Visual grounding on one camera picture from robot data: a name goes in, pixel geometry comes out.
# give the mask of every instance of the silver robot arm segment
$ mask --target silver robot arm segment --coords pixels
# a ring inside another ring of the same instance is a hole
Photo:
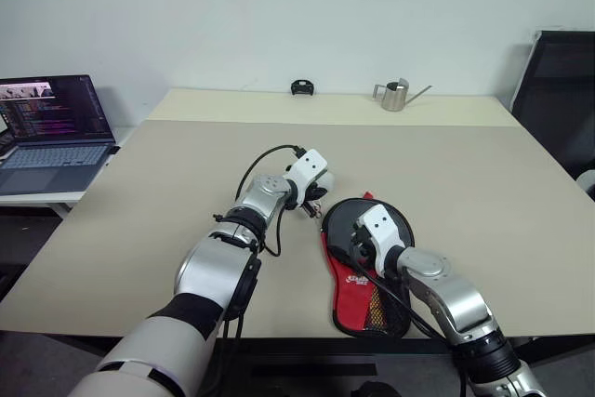
[[[363,213],[355,226],[356,242],[374,247],[377,274],[402,278],[430,308],[476,396],[547,397],[527,363],[517,358],[502,335],[482,295],[453,272],[447,258],[404,247],[383,205]]]
[[[189,252],[174,298],[124,337],[71,397],[194,397],[218,329],[242,314],[256,287],[257,254],[275,213],[306,206],[330,188],[325,159],[307,151],[284,176],[256,176]]]

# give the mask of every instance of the gray floor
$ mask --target gray floor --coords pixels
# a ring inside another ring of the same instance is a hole
[[[58,218],[0,216],[0,263],[28,263],[60,223]],[[0,396],[54,397],[67,395],[76,382],[93,370],[99,357],[41,335],[0,333]],[[384,381],[403,397],[457,396],[458,381],[448,358],[442,356],[360,356],[274,358],[274,363],[375,364],[375,377],[253,377],[256,364],[271,358],[236,360],[226,395],[258,395],[248,390],[282,388],[291,397],[347,397],[364,381]],[[595,397],[595,351],[535,367],[549,397]]]

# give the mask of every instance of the laptop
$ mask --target laptop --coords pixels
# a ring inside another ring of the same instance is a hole
[[[0,115],[17,145],[0,195],[84,191],[115,145],[86,74],[0,79]]]

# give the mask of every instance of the white desk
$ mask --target white desk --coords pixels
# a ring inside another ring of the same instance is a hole
[[[113,137],[116,144],[122,146],[132,135],[134,127],[115,127]],[[110,155],[103,168],[95,176],[101,174],[105,166],[113,159]],[[70,207],[76,205],[85,195],[85,191],[77,192],[52,192],[46,194],[19,194],[19,195],[0,195],[0,206],[47,206],[53,209],[61,218],[65,218]]]
[[[243,123],[250,111],[261,113]],[[0,330],[124,335],[171,299],[179,263],[255,156],[287,142],[328,160],[326,209],[365,191],[395,205],[418,246],[480,288],[508,336],[595,332],[595,205],[495,99],[428,96],[391,113],[364,96],[178,89],[0,302]],[[276,153],[258,172],[290,161]],[[245,336],[345,337],[315,222],[286,213],[282,232],[282,256],[262,257]]]

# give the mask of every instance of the beige tabletop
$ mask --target beige tabletop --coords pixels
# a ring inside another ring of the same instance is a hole
[[[395,205],[416,245],[448,256],[508,336],[595,332],[595,205],[514,120],[225,121],[143,123],[0,303],[0,329],[125,334],[171,299],[179,263],[211,215],[231,205],[252,160],[288,142],[328,160],[337,187],[325,207],[365,191]],[[291,161],[276,153],[258,172],[283,172]],[[302,213],[285,214],[283,254],[262,257],[246,337],[344,337],[331,320],[318,231]]]

